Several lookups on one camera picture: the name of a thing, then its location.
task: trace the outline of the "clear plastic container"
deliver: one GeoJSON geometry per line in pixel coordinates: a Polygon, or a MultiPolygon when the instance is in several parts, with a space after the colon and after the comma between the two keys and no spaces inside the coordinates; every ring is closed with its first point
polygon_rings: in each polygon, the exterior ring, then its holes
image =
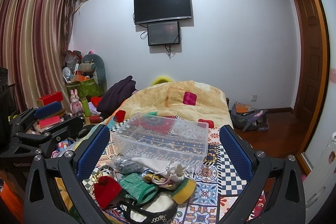
{"type": "Polygon", "coordinates": [[[115,131],[118,154],[174,160],[198,171],[208,151],[206,122],[190,122],[137,113],[115,131]]]}

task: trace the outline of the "green storage bin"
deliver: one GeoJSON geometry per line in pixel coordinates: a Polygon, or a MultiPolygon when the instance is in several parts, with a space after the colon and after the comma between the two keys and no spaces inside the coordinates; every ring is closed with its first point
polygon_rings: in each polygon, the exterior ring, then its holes
{"type": "Polygon", "coordinates": [[[103,87],[98,86],[95,80],[92,78],[83,82],[73,82],[71,84],[66,84],[69,96],[71,96],[71,90],[77,89],[77,93],[80,99],[86,98],[87,95],[92,97],[100,96],[104,93],[103,87]]]}

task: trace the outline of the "blue gripper pad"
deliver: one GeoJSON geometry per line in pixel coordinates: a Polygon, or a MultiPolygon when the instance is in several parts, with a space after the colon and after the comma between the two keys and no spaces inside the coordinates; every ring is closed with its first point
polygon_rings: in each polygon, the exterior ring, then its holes
{"type": "Polygon", "coordinates": [[[249,182],[253,177],[252,163],[225,126],[219,131],[219,139],[239,177],[249,182]]]}
{"type": "Polygon", "coordinates": [[[44,119],[45,117],[50,116],[51,114],[59,112],[62,109],[63,107],[60,102],[53,102],[46,106],[38,108],[34,113],[34,118],[41,120],[44,119]]]}
{"type": "Polygon", "coordinates": [[[77,178],[79,180],[90,177],[109,141],[110,130],[104,126],[78,161],[77,178]]]}

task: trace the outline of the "gray bag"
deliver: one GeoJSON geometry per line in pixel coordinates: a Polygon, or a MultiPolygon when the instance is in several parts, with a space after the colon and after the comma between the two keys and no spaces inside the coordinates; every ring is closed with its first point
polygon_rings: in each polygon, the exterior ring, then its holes
{"type": "Polygon", "coordinates": [[[261,130],[266,131],[269,129],[266,109],[254,109],[250,114],[238,114],[236,112],[236,106],[233,105],[231,110],[231,120],[234,127],[239,128],[242,132],[247,130],[261,130]]]}

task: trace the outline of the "wooden door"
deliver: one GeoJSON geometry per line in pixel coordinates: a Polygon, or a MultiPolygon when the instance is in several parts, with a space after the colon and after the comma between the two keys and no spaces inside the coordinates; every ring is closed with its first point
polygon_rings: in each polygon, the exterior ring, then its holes
{"type": "Polygon", "coordinates": [[[294,114],[302,124],[310,126],[316,109],[322,80],[322,34],[314,0],[294,0],[301,34],[300,82],[294,114]]]}

